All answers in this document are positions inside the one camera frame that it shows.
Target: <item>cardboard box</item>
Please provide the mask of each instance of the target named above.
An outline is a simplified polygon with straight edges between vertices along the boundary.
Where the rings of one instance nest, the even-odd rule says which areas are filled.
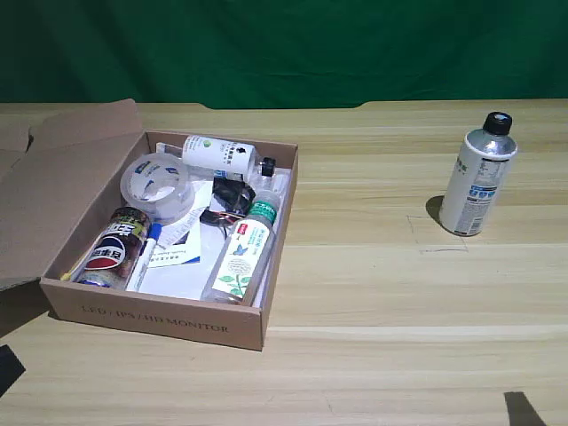
[[[0,181],[26,154],[29,142],[29,128],[24,123],[0,129]]]
[[[152,152],[157,142],[182,146],[188,135],[142,130],[132,100],[45,120],[28,153],[0,183],[3,200],[9,201],[0,205],[0,281],[40,277],[62,320],[261,350],[296,188],[295,145],[232,139],[255,145],[279,167],[291,169],[260,307],[59,280],[123,205],[119,181],[126,167]]]

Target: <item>blue marker cap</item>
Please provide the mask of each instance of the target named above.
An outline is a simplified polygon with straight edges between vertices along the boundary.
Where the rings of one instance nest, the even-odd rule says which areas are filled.
[[[161,224],[151,224],[150,231],[148,232],[148,238],[153,240],[158,240],[160,238],[160,234],[162,233],[162,225]]]

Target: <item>bottle label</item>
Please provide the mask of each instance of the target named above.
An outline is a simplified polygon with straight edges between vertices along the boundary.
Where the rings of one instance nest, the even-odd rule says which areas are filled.
[[[190,136],[185,140],[182,159],[185,164],[215,170],[218,177],[247,176],[255,159],[252,145],[229,140]]]
[[[264,216],[273,224],[276,220],[276,209],[266,201],[255,201],[250,208],[250,215]]]
[[[253,219],[242,219],[235,226],[213,289],[243,298],[270,230]]]

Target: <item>plastic bottle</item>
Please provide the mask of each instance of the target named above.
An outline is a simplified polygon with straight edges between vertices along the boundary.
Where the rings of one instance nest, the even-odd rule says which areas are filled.
[[[181,157],[188,166],[209,170],[215,178],[248,184],[260,173],[263,161],[252,145],[197,135],[185,140]]]
[[[273,174],[274,160],[264,158],[254,185],[256,198],[250,212],[234,224],[201,293],[201,300],[252,305],[275,238],[272,225],[280,197],[272,190]]]

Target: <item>red and blue label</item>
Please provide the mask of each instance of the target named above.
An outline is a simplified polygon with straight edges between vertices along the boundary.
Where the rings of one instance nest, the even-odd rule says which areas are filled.
[[[126,257],[124,244],[116,237],[106,236],[93,250],[85,270],[110,269],[122,263]]]

